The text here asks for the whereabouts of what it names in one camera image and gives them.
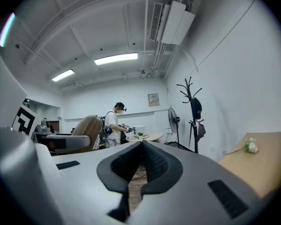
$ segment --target man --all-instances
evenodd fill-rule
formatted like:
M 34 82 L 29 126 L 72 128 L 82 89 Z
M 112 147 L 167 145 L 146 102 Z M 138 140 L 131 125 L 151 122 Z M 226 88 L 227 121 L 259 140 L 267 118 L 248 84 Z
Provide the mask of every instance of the man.
M 53 128 L 52 125 L 50 125 L 50 132 L 51 132 L 51 133 L 54 133 L 54 128 Z
M 125 105 L 123 103 L 117 103 L 114 108 L 109 111 L 105 116 L 105 128 L 107 130 L 111 129 L 112 133 L 106 137 L 106 147 L 114 147 L 120 145 L 121 141 L 121 132 L 129 133 L 131 128 L 123 128 L 118 125 L 118 117 L 117 114 L 124 113 Z

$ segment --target standing fan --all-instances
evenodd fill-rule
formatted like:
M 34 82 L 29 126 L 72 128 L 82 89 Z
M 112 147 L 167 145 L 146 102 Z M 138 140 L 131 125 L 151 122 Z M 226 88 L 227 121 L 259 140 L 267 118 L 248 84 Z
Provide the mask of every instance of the standing fan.
M 169 123 L 170 123 L 170 128 L 174 133 L 177 133 L 177 138 L 178 138 L 178 148 L 179 148 L 179 131 L 178 131 L 178 123 L 180 122 L 180 118 L 177 117 L 174 109 L 170 108 L 168 112 L 169 116 Z

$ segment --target wooden table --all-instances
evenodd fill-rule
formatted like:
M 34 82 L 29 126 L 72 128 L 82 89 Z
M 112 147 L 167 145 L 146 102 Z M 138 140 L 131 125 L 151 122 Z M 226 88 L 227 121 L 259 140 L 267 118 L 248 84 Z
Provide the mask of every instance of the wooden table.
M 143 138 L 142 140 L 139 140 L 135 136 L 128 136 L 126 138 L 126 140 L 129 141 L 129 142 L 138 142 L 138 141 L 143 141 L 143 140 L 151 142 L 151 141 L 156 141 L 163 136 L 163 134 L 161 134 L 161 133 L 160 134 L 148 134 L 148 135 L 149 135 L 149 137 L 144 136 L 145 138 Z
M 234 148 L 244 146 L 247 138 L 256 138 L 257 154 L 237 151 L 226 155 L 220 164 L 244 180 L 260 198 L 281 185 L 281 132 L 247 133 Z

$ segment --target wall sign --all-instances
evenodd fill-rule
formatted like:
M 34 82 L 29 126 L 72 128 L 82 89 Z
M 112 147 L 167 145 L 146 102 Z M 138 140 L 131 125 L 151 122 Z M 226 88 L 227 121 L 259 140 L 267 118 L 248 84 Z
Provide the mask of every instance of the wall sign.
M 149 107 L 159 106 L 158 93 L 148 94 Z

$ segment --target ceiling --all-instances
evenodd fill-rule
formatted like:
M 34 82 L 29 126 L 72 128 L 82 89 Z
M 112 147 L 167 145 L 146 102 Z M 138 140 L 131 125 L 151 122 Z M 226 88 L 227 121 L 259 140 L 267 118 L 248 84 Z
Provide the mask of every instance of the ceiling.
M 157 49 L 157 42 L 149 39 L 153 5 L 171 0 L 148 0 L 146 39 L 145 1 L 25 0 L 15 11 L 3 50 L 22 64 L 7 65 L 11 70 L 21 70 L 31 82 L 57 90 L 118 79 L 146 79 Z M 155 75 L 165 69 L 173 50 L 173 45 L 166 46 Z M 138 52 L 138 59 L 102 66 L 94 63 L 94 59 L 128 52 Z M 75 74 L 58 82 L 51 80 L 68 69 Z

